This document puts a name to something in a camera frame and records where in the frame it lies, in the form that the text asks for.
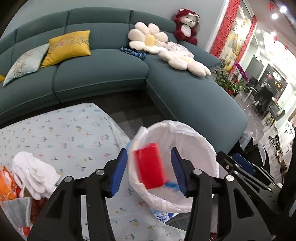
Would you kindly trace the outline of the yellow embroidered cushion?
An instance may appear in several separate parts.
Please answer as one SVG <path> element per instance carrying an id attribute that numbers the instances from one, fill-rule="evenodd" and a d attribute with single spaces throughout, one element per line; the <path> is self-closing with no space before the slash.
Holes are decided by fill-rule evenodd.
<path id="1" fill-rule="evenodd" d="M 49 48 L 41 68 L 56 65 L 64 60 L 90 56 L 90 30 L 70 32 L 49 40 Z"/>

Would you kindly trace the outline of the potted green plant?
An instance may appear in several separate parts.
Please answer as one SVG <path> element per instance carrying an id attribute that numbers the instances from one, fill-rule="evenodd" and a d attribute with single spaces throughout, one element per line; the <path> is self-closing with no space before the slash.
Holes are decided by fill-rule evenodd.
<path id="1" fill-rule="evenodd" d="M 230 78 L 228 72 L 226 72 L 223 68 L 217 68 L 213 71 L 213 73 L 214 81 L 230 96 L 235 97 L 246 87 L 247 82 L 244 78 L 241 78 L 240 80 L 235 76 Z"/>

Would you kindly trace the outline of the floral light blue tablecloth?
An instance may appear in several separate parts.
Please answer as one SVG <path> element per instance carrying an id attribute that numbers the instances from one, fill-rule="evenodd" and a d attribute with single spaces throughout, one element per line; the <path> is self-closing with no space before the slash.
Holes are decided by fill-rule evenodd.
<path id="1" fill-rule="evenodd" d="M 1 164 L 11 168 L 26 151 L 52 165 L 61 177 L 89 176 L 115 159 L 129 137 L 92 103 L 74 105 L 29 118 L 1 129 Z M 116 240 L 183 240 L 185 231 L 164 224 L 133 190 L 128 174 L 116 195 L 107 199 Z"/>

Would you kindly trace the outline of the red rectangular box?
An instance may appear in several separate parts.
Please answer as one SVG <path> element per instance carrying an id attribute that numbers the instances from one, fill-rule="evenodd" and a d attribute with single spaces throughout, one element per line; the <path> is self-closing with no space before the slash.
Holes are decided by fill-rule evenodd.
<path id="1" fill-rule="evenodd" d="M 146 189 L 154 189 L 163 186 L 166 175 L 157 143 L 149 143 L 141 149 L 133 151 L 137 175 Z"/>

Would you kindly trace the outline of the white cloth gloves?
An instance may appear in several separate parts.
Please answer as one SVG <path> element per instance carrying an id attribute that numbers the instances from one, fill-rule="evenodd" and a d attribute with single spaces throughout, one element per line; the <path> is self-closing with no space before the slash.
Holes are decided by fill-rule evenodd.
<path id="1" fill-rule="evenodd" d="M 61 178 L 55 168 L 29 152 L 19 152 L 13 159 L 12 173 L 20 189 L 26 189 L 35 200 L 50 198 Z"/>

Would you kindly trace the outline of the orange plastic bag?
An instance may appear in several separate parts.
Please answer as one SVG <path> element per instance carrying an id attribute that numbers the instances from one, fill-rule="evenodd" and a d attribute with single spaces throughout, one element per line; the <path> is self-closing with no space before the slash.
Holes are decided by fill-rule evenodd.
<path id="1" fill-rule="evenodd" d="M 1 201 L 9 201 L 16 198 L 16 182 L 9 170 L 5 166 L 1 166 L 0 199 Z"/>

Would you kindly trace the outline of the red white plastic bag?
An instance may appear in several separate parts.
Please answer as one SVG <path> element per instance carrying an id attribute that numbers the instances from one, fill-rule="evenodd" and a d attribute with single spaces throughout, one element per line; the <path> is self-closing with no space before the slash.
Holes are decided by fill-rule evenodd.
<path id="1" fill-rule="evenodd" d="M 23 239 L 27 239 L 41 209 L 51 195 L 45 192 L 40 194 L 40 200 L 36 200 L 26 187 L 20 188 L 15 185 L 11 188 L 11 186 L 1 185 L 1 208 Z"/>

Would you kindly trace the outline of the teal sectional sofa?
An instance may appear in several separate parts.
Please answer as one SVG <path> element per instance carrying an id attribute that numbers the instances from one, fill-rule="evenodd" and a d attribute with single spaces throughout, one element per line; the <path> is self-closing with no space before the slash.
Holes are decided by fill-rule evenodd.
<path id="1" fill-rule="evenodd" d="M 135 23 L 155 23 L 174 41 L 175 23 L 142 11 L 87 7 L 30 21 L 1 39 L 1 75 L 25 52 L 63 34 L 89 30 L 90 56 L 76 57 L 1 86 L 1 123 L 58 104 L 143 87 L 170 119 L 191 126 L 216 151 L 229 151 L 247 128 L 236 101 L 211 77 L 171 68 L 156 55 L 144 60 L 120 50 Z"/>

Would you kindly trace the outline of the light blue floral cushion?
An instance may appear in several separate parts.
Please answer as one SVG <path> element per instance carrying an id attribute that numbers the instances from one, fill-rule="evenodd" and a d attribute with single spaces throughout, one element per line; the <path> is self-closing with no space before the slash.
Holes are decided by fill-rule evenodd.
<path id="1" fill-rule="evenodd" d="M 8 71 L 3 87 L 24 75 L 36 72 L 49 49 L 49 44 L 44 44 L 22 54 Z"/>

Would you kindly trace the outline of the upright white flower pillow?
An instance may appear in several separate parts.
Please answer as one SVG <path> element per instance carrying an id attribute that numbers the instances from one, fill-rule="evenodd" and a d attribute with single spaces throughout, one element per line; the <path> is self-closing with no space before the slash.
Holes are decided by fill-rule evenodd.
<path id="1" fill-rule="evenodd" d="M 127 37 L 131 49 L 150 54 L 158 54 L 168 42 L 167 34 L 161 32 L 159 27 L 153 23 L 146 25 L 143 22 L 137 22 L 128 32 Z"/>

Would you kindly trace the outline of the pink patterned blanket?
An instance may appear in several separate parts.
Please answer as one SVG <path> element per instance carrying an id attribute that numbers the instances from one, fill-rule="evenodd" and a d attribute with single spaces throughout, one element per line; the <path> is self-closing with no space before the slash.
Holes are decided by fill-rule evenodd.
<path id="1" fill-rule="evenodd" d="M 178 51 L 178 52 L 188 52 L 188 49 L 180 44 L 174 43 L 172 41 L 169 41 L 164 44 L 164 48 L 166 48 L 168 51 Z"/>

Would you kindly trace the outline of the trash bin with white liner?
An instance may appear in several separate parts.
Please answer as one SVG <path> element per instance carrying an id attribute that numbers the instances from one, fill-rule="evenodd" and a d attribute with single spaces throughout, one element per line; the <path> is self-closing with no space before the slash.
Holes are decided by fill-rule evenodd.
<path id="1" fill-rule="evenodd" d="M 140 127 L 128 148 L 129 183 L 152 209 L 187 213 L 192 170 L 219 176 L 216 152 L 205 137 L 190 126 L 165 120 Z"/>

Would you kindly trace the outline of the flat white flower pillow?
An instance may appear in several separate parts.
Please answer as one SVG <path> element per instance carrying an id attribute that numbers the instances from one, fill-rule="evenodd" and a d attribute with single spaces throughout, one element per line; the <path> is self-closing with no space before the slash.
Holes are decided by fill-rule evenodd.
<path id="1" fill-rule="evenodd" d="M 178 51 L 161 50 L 158 56 L 176 70 L 188 70 L 197 77 L 211 76 L 211 71 L 204 64 L 194 60 L 192 57 L 182 55 Z"/>

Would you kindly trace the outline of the red white plush bear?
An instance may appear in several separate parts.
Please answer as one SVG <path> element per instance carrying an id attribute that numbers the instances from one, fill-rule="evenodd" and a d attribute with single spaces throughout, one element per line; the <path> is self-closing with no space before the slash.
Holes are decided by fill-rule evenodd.
<path id="1" fill-rule="evenodd" d="M 196 38 L 197 32 L 195 30 L 196 25 L 199 24 L 200 16 L 189 9 L 179 9 L 174 22 L 176 24 L 176 30 L 174 36 L 178 41 L 186 41 L 190 44 L 197 45 Z"/>

